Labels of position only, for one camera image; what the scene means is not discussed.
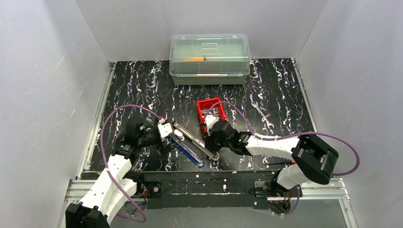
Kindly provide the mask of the black silver stapler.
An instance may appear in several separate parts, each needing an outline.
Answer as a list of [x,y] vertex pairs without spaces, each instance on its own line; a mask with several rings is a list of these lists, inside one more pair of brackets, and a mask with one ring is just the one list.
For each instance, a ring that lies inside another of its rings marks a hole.
[[173,122],[173,126],[176,130],[181,132],[186,138],[188,138],[199,150],[201,150],[204,154],[206,154],[211,160],[218,161],[220,156],[216,152],[210,152],[205,148],[205,144],[203,141],[199,140],[195,135],[191,132],[186,130],[182,125],[177,123],[176,121]]

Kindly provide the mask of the red plastic bin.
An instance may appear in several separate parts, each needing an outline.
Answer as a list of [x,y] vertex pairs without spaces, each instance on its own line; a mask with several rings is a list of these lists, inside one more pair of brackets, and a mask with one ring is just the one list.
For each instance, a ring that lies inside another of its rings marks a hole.
[[[199,120],[200,120],[201,133],[207,132],[206,127],[202,125],[205,122],[204,116],[207,114],[207,111],[215,103],[220,102],[220,101],[221,101],[220,97],[214,97],[214,98],[209,98],[209,99],[204,99],[204,100],[198,100],[196,102],[198,116],[199,116]],[[225,121],[228,120],[222,104],[217,104],[216,106],[214,106],[208,112],[208,115],[214,116],[217,120],[225,120]]]

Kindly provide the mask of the blue stapler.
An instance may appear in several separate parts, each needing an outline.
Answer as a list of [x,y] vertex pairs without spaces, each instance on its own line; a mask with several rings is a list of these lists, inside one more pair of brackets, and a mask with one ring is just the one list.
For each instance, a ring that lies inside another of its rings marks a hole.
[[185,141],[182,141],[175,134],[170,135],[171,141],[182,151],[197,167],[202,168],[205,165],[204,160],[199,157],[191,148],[189,148]]

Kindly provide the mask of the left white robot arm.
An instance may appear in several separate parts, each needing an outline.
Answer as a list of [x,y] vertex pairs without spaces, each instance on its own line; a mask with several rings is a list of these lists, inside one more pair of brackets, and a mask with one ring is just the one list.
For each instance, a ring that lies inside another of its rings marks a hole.
[[128,123],[118,137],[106,167],[94,185],[77,203],[70,203],[65,212],[67,228],[108,228],[125,203],[144,183],[132,166],[144,147],[157,146],[167,152],[167,138],[174,132],[164,119],[150,123]]

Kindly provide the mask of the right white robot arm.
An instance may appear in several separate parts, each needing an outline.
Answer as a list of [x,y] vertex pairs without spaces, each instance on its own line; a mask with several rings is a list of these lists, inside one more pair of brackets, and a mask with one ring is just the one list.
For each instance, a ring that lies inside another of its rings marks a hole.
[[274,175],[271,186],[290,190],[305,182],[326,185],[338,160],[338,152],[314,134],[280,137],[239,132],[225,120],[207,121],[205,147],[211,152],[228,148],[237,155],[265,155],[294,161]]

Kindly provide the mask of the pile of staple strips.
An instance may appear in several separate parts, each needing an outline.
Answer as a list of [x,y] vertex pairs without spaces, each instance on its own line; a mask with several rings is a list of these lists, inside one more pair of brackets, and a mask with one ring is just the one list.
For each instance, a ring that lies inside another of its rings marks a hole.
[[213,115],[221,118],[221,110],[218,107],[214,107],[209,111],[209,108],[203,109],[202,110],[202,115]]

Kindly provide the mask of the silver open-end wrench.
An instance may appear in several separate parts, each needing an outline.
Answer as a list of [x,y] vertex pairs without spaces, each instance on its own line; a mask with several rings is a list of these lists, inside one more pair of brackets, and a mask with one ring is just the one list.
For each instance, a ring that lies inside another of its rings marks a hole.
[[254,107],[254,108],[258,111],[258,113],[261,115],[261,117],[262,117],[262,119],[265,121],[267,127],[268,127],[268,128],[271,128],[271,129],[274,129],[274,124],[273,124],[272,122],[270,122],[270,121],[267,119],[266,115],[265,115],[265,114],[263,113],[263,111],[260,109],[260,106],[259,106],[258,102],[251,101],[251,105],[252,105],[252,107]]

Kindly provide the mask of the orange tool inside box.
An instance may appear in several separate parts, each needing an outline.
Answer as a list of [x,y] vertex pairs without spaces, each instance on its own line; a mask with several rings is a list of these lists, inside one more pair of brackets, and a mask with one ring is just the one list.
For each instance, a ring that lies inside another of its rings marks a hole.
[[191,57],[191,58],[187,58],[184,59],[184,62],[200,62],[200,61],[205,61],[206,57]]

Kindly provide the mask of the clear plastic storage box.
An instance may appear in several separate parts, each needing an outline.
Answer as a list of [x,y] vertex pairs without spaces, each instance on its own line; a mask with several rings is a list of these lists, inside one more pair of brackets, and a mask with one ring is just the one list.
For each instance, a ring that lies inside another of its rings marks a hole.
[[[183,61],[191,57],[206,60]],[[176,85],[241,85],[250,62],[246,34],[180,34],[171,40],[169,74]]]

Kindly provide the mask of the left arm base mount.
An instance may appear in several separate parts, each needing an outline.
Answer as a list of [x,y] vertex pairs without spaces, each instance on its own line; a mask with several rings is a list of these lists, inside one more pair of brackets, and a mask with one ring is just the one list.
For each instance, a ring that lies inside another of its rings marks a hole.
[[162,183],[159,181],[138,181],[135,190],[135,193],[131,193],[131,198],[158,199],[162,195]]

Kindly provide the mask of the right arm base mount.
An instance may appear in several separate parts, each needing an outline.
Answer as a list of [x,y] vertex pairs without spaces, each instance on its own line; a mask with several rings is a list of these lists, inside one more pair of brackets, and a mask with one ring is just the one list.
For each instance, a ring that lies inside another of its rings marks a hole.
[[282,201],[284,202],[290,201],[293,196],[297,197],[298,194],[300,197],[302,197],[302,190],[297,189],[297,187],[300,187],[299,185],[287,190],[277,183],[279,173],[280,171],[275,172],[274,176],[269,182],[266,181],[257,187],[249,189],[248,193],[257,198],[283,197],[284,199]]

